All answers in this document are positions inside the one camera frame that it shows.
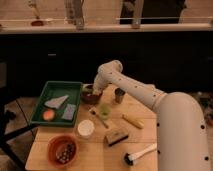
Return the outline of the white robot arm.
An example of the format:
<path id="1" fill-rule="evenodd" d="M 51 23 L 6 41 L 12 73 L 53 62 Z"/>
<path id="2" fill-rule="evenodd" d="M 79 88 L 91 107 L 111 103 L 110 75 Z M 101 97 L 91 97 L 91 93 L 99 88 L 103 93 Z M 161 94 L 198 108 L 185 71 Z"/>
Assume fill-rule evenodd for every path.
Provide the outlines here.
<path id="1" fill-rule="evenodd" d="M 158 171 L 211 171 L 206 124 L 199 103 L 183 92 L 166 93 L 122 74 L 119 60 L 98 67 L 95 93 L 110 84 L 157 114 Z"/>

